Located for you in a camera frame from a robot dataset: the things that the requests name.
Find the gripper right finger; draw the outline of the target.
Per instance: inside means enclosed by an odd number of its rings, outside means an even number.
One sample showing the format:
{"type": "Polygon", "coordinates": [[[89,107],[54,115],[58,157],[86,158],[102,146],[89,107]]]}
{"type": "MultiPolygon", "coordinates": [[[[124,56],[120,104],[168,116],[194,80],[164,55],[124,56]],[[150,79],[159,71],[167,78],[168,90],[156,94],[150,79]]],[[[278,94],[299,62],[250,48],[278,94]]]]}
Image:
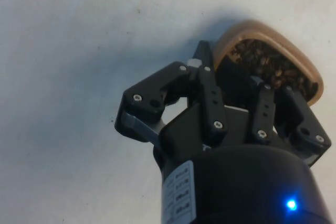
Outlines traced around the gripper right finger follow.
{"type": "Polygon", "coordinates": [[[245,114],[245,143],[289,151],[312,166],[331,140],[301,93],[290,86],[277,90],[251,76],[229,58],[217,68],[224,105],[245,114]]]}

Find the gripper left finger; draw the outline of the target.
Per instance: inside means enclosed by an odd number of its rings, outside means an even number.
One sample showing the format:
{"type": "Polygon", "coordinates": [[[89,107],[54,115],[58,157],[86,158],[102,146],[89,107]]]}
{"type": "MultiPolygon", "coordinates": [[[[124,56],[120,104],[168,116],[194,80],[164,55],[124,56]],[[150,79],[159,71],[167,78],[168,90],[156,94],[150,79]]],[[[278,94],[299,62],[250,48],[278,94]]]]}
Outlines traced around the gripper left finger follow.
{"type": "Polygon", "coordinates": [[[221,89],[214,73],[213,53],[208,41],[199,41],[187,64],[175,61],[126,89],[115,121],[123,136],[160,147],[164,128],[162,114],[179,98],[188,106],[201,107],[202,138],[209,145],[219,144],[228,132],[221,89]]]}

